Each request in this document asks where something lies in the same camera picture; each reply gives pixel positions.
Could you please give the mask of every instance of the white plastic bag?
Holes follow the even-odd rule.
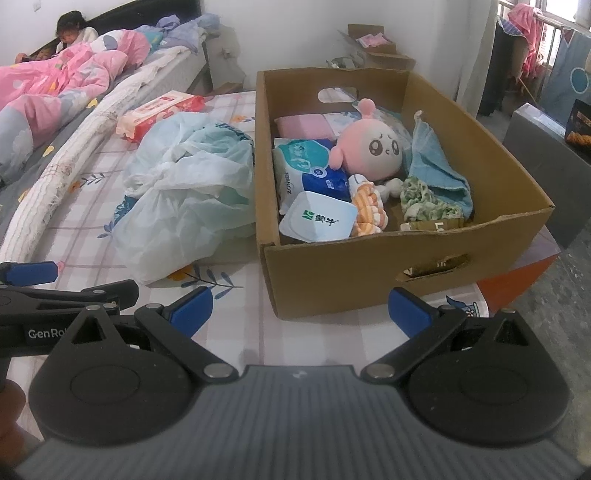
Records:
[[[252,141],[205,113],[156,123],[124,172],[139,200],[113,229],[118,256],[150,283],[254,234]]]

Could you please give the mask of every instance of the checkered bedsheet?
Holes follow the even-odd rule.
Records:
[[[329,96],[340,98],[338,94]],[[234,93],[207,103],[212,118],[254,138],[255,92]],[[35,261],[58,263],[60,275],[44,288],[75,290],[129,278],[111,243],[113,213],[124,198],[122,171],[135,146],[111,136],[89,160],[45,231]],[[247,364],[352,364],[357,371],[406,340],[386,306],[300,320],[277,319],[269,302],[254,239],[236,241],[150,287],[141,286],[138,305],[170,304],[198,285],[213,287],[210,320],[194,340],[242,370]],[[488,315],[478,287],[458,288],[426,298],[433,305],[454,303]],[[17,358],[9,376],[28,390],[43,358]],[[25,409],[21,425],[40,435]]]

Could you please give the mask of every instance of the pink blanket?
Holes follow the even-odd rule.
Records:
[[[0,67],[0,177],[15,181],[33,149],[107,90],[127,66],[150,52],[146,37],[131,30],[80,43],[52,59]]]

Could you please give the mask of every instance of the concrete floor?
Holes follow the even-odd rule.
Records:
[[[511,117],[496,111],[478,120],[499,140]],[[591,465],[591,222],[513,307],[560,368],[573,393],[570,410],[554,435],[584,465]]]

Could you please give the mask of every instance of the small plush toy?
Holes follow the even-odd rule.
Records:
[[[357,207],[358,211],[351,236],[381,233],[388,225],[388,215],[373,182],[370,182],[363,175],[351,175],[349,178],[349,192],[351,193],[352,203]]]
[[[330,150],[329,167],[343,167],[349,175],[363,175],[369,181],[391,179],[402,166],[398,136],[385,123],[373,117],[375,104],[364,98],[359,102],[361,120],[349,125]],[[382,193],[399,197],[402,180],[393,179],[377,187]]]

